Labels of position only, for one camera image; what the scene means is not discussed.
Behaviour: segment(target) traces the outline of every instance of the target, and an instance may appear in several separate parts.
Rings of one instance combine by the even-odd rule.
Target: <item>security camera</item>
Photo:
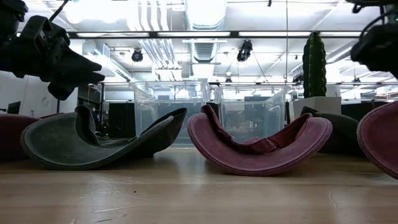
[[[244,62],[250,57],[250,51],[253,50],[253,46],[250,40],[244,40],[241,48],[239,49],[238,57],[236,58],[239,62]]]
[[[142,56],[141,49],[135,49],[131,56],[133,62],[141,62],[144,57]]]

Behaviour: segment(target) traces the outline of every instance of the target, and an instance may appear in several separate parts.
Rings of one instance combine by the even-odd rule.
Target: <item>table surface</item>
[[[273,177],[228,175],[194,149],[101,170],[0,164],[0,223],[398,223],[398,180],[366,159],[317,154]]]

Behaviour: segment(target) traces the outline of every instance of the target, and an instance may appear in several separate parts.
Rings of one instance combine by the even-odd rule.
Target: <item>maroon hat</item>
[[[398,101],[368,113],[359,122],[357,136],[368,159],[398,179]]]
[[[189,136],[199,152],[226,172],[238,175],[285,172],[316,153],[331,132],[327,119],[304,114],[273,136],[238,143],[222,128],[208,105],[188,121]]]

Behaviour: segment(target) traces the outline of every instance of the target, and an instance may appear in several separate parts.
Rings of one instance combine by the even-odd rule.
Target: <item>plastic storage container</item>
[[[215,90],[220,121],[234,140],[268,137],[284,127],[288,86],[221,86]]]
[[[163,115],[186,108],[187,115],[174,146],[192,146],[187,132],[188,118],[200,113],[200,108],[208,101],[210,87],[198,81],[180,82],[135,82],[134,111],[136,114],[136,133],[140,135],[155,120]]]

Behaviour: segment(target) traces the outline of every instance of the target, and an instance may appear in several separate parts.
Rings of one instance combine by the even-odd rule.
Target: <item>ceiling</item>
[[[186,30],[183,1],[166,1],[170,30]],[[25,0],[25,2],[29,7],[26,19],[35,14],[50,17],[62,3],[62,1],[56,0]],[[267,3],[268,0],[228,1],[224,30],[361,31],[379,15],[379,9],[376,7],[365,8],[359,14],[352,14],[352,4],[337,0],[273,0],[271,7],[267,7]],[[113,6],[113,10],[105,10],[106,14],[118,17],[118,20],[112,24],[107,24],[99,19],[72,24],[68,22],[65,10],[54,20],[54,23],[64,27],[67,31],[128,31],[126,18],[132,14],[129,3],[114,1]],[[205,9],[204,7],[203,16],[207,16]],[[195,76],[192,76],[192,66],[190,65],[192,58],[189,45],[184,44],[182,40],[172,39],[175,57],[182,68],[182,77],[195,79]],[[323,42],[326,53],[331,54],[354,40],[356,40],[355,37],[352,39],[324,38]],[[288,81],[291,81],[294,73],[290,73],[290,71],[302,63],[303,47],[306,43],[306,39],[252,39],[253,54],[246,62],[238,63],[236,60],[237,49],[243,39],[228,39],[227,41],[225,44],[218,44],[218,51],[213,62],[220,64],[215,65],[211,81],[223,82],[227,71],[232,73],[234,82],[262,82],[265,79],[270,82],[281,82],[284,80],[285,74],[287,74]],[[100,39],[95,42],[97,45],[106,44],[111,49],[111,58],[119,62],[136,80],[156,79],[155,75],[151,75],[152,62],[145,52],[143,61],[136,63],[131,60],[132,51],[135,48],[141,48],[138,40]],[[350,82],[354,75],[362,77],[362,82],[395,81],[389,73],[370,73],[366,67],[350,60],[342,60],[328,65],[328,68],[338,71],[337,75],[328,72],[328,81],[333,80],[333,82]]]

